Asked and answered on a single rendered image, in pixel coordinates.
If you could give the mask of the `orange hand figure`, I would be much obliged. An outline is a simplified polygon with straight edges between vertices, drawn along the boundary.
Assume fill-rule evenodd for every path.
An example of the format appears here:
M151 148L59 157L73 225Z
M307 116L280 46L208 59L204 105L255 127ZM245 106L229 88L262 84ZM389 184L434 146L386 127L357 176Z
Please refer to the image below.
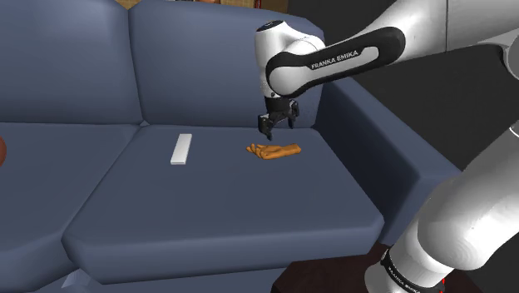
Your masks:
M272 160L284 156L291 156L301 152L301 148L297 144L278 146L260 144L255 145L254 143L251 143L248 147L246 147L246 150L248 152L254 153L257 157L263 160Z

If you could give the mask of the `white remote control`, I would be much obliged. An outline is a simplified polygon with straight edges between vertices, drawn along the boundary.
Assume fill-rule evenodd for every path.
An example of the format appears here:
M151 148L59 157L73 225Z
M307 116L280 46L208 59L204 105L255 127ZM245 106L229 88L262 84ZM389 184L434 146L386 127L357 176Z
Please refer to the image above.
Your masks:
M174 151L172 152L171 165L185 165L190 150L192 135L190 133L181 133L176 141Z

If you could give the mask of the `blue grey sofa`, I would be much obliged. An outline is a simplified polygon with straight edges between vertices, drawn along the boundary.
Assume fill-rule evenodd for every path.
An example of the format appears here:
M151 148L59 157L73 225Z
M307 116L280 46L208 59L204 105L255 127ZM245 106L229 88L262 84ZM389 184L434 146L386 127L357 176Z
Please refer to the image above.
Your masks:
M268 293L290 263L393 244L457 168L351 78L266 143L255 30L199 2L0 0L0 293ZM171 165L190 133L185 165Z

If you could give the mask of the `dark red robot stand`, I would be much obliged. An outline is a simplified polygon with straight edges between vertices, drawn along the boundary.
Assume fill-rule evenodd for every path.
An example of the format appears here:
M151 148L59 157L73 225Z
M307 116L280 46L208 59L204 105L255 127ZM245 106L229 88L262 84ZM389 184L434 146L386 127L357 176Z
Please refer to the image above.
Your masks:
M366 255L292 262L271 293L368 293L364 272L387 248L376 242Z

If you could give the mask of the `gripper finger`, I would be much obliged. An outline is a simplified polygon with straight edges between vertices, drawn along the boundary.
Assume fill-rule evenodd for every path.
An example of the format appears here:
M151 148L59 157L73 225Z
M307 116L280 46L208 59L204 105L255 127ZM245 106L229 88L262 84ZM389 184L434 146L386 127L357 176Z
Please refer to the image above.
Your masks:
M294 128L294 124L295 124L298 116L299 116L299 104L294 99L290 99L287 118L288 118L288 125L291 129Z
M272 129L275 125L276 121L270 114L258 115L258 130L264 134L269 141L273 139Z

